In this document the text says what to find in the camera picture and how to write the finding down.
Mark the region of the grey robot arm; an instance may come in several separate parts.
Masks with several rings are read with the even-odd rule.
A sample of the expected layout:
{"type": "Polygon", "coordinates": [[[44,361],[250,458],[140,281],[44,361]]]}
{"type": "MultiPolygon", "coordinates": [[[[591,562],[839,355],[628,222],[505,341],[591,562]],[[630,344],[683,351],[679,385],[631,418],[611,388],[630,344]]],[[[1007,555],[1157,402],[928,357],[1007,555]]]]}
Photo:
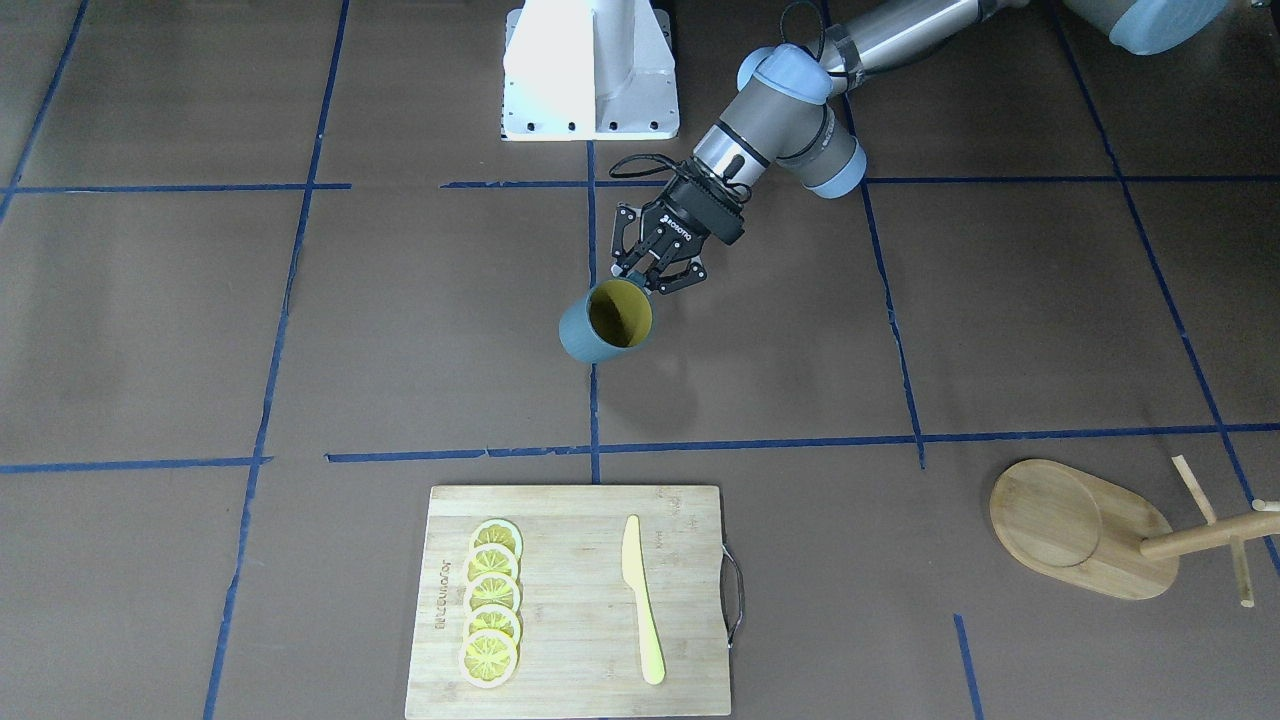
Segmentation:
{"type": "Polygon", "coordinates": [[[669,181],[650,202],[618,206],[612,274],[650,293],[704,281],[703,245],[742,236],[742,211],[772,167],[819,197],[850,193],[868,158],[836,118],[832,99],[919,61],[1007,8],[1006,1],[884,1],[808,44],[783,38],[753,51],[739,68],[736,96],[690,158],[646,155],[652,170],[667,170],[669,181]]]}

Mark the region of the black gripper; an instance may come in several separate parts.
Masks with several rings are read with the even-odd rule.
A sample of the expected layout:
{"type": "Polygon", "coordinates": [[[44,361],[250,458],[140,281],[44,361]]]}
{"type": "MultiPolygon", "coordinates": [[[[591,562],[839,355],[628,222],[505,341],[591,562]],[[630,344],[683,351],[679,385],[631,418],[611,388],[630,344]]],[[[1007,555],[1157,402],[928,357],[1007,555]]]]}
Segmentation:
{"type": "Polygon", "coordinates": [[[641,206],[618,204],[611,241],[614,278],[648,283],[671,295],[707,278],[698,256],[714,236],[732,245],[744,233],[742,206],[722,199],[703,179],[673,178],[660,195],[641,206]]]}

